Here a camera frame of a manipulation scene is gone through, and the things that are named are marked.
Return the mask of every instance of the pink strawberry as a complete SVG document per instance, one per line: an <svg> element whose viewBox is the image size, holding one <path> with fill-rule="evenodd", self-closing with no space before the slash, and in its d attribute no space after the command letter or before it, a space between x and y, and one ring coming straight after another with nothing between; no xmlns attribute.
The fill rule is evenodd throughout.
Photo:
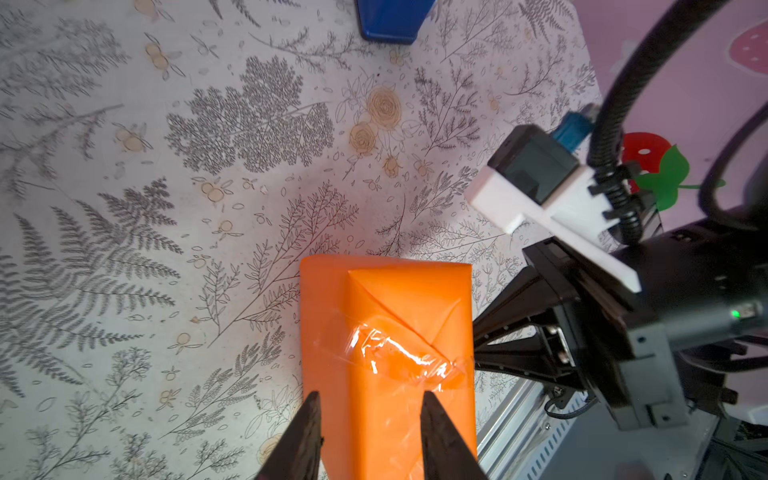
<svg viewBox="0 0 768 480"><path fill-rule="evenodd" d="M728 54L737 64L768 75L768 20L739 35L730 44Z"/></svg>

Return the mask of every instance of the orange wrapping paper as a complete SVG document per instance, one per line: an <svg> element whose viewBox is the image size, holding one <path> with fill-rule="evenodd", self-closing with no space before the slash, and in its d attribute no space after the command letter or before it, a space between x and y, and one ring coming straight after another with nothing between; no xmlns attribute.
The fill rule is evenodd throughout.
<svg viewBox="0 0 768 480"><path fill-rule="evenodd" d="M471 265L302 261L304 396L320 392L331 480L423 478L426 389L476 454L471 300Z"/></svg>

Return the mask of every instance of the red strawberry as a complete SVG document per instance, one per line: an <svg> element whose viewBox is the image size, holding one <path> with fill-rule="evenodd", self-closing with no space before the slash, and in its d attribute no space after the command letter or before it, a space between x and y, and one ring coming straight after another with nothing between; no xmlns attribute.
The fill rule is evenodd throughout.
<svg viewBox="0 0 768 480"><path fill-rule="evenodd" d="M728 54L742 67L768 75L768 20L739 35L730 44Z"/></svg>
<svg viewBox="0 0 768 480"><path fill-rule="evenodd" d="M624 135L624 152L621 154L621 162L636 161L648 173L659 173L661 158L672 147L666 138L656 134L634 132ZM632 193L640 189L634 180L630 180Z"/></svg>

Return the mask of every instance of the white tablecloth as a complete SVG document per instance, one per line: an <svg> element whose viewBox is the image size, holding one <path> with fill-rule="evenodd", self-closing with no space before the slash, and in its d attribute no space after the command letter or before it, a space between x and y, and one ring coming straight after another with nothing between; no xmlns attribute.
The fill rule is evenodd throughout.
<svg viewBox="0 0 768 480"><path fill-rule="evenodd" d="M563 0L439 0L409 47L349 0L0 1L2 477L252 477L299 261L472 263L482 310L547 233L462 191L596 98ZM476 376L478 428L513 382Z"/></svg>

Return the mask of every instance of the blue connector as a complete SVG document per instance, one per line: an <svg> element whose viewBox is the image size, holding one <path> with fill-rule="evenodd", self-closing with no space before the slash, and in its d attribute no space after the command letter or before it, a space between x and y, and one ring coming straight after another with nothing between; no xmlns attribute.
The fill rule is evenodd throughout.
<svg viewBox="0 0 768 480"><path fill-rule="evenodd" d="M581 111L569 111L563 117L558 127L551 133L552 138L571 153L574 153L581 142L594 130L594 118L597 106L589 104Z"/></svg>
<svg viewBox="0 0 768 480"><path fill-rule="evenodd" d="M410 45L434 4L435 0L357 0L362 36Z"/></svg>

